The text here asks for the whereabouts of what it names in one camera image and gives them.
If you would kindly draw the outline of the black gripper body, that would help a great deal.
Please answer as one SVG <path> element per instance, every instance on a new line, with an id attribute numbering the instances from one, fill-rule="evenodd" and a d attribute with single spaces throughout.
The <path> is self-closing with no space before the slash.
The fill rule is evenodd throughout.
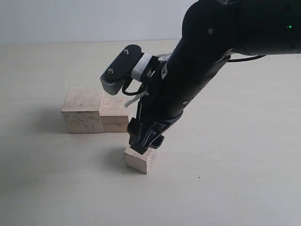
<path id="1" fill-rule="evenodd" d="M 149 94 L 142 98 L 142 120 L 176 122 L 183 113 L 183 61 L 159 64 L 146 85 Z"/>

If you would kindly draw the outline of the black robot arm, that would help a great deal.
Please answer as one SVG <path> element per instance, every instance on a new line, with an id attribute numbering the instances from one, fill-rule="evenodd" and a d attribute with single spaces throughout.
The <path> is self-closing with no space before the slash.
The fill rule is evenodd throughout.
<path id="1" fill-rule="evenodd" d="M 163 133 L 218 71 L 239 53 L 246 56 L 299 54 L 298 0 L 199 0 L 182 23 L 182 38 L 145 83 L 128 125 L 130 147 L 140 154 L 156 149 Z"/>

